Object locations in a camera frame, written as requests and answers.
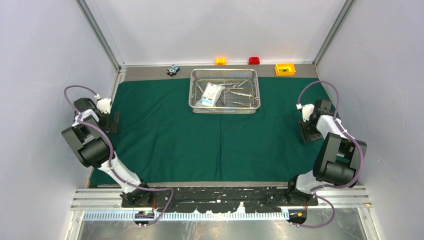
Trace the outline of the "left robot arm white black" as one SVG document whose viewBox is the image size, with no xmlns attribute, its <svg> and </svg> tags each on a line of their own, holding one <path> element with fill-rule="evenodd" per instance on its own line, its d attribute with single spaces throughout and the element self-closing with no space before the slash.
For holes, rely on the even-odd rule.
<svg viewBox="0 0 424 240">
<path fill-rule="evenodd" d="M 78 161 L 86 168 L 98 169 L 115 180 L 122 188 L 120 196 L 123 203 L 148 207 L 154 200 L 153 193 L 147 190 L 148 184 L 122 163 L 115 149 L 109 146 L 99 131 L 77 121 L 92 124 L 106 133 L 116 133 L 119 115 L 111 122 L 112 100 L 101 98 L 95 103 L 83 97 L 74 101 L 73 105 L 77 109 L 74 123 L 61 134 Z"/>
</svg>

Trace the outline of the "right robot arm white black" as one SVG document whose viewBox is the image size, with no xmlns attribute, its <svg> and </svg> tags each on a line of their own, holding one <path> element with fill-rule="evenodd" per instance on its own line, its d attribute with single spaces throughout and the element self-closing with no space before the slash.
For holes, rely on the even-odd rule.
<svg viewBox="0 0 424 240">
<path fill-rule="evenodd" d="M 297 122 L 304 143 L 323 140 L 312 170 L 291 178 L 285 192 L 290 205 L 307 203 L 321 188 L 351 188 L 357 180 L 367 144 L 355 138 L 334 117 L 332 103 L 318 99 L 314 104 L 296 105 L 302 118 Z"/>
</svg>

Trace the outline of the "green surgical cloth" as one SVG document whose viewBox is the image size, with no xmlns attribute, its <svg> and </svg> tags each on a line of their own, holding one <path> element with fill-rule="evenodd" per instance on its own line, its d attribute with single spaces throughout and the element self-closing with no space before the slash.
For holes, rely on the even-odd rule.
<svg viewBox="0 0 424 240">
<path fill-rule="evenodd" d="M 261 77 L 254 114 L 202 114 L 189 106 L 188 79 L 126 81 L 112 110 L 119 159 L 148 183 L 287 182 L 309 172 L 322 141 L 303 141 L 303 104 L 327 99 L 311 78 Z"/>
</svg>

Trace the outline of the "metal mesh tray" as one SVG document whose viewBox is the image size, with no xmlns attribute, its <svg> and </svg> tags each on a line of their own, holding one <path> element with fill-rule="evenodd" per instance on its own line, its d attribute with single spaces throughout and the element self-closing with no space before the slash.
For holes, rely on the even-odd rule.
<svg viewBox="0 0 424 240">
<path fill-rule="evenodd" d="M 215 107 L 195 106 L 207 83 L 224 86 Z M 230 91 L 251 94 L 255 99 L 236 95 Z M 254 103 L 255 108 L 234 104 Z M 259 78 L 254 69 L 197 68 L 191 71 L 188 105 L 199 114 L 254 114 L 261 106 Z"/>
</svg>

